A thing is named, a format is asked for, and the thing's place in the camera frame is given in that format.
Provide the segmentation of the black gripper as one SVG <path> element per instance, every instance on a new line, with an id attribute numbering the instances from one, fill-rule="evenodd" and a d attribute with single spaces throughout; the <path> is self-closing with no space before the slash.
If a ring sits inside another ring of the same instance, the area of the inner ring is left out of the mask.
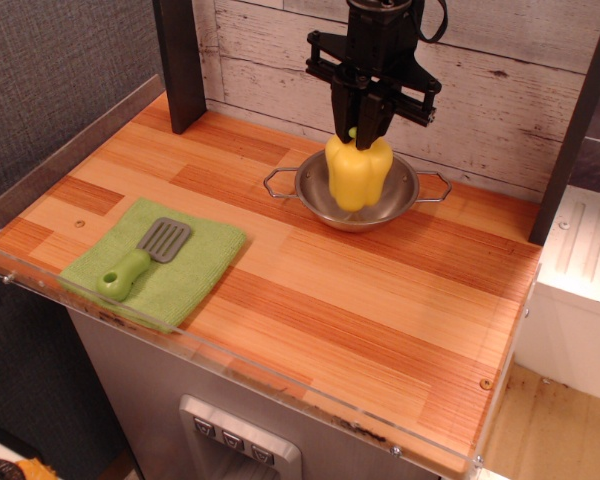
<path id="1" fill-rule="evenodd" d="M 420 42 L 433 44 L 421 29 L 423 1 L 350 1 L 344 35 L 314 30 L 307 72 L 331 85 L 335 134 L 356 138 L 367 150 L 384 136 L 397 114 L 426 126 L 435 115 L 441 83 L 415 58 Z"/>

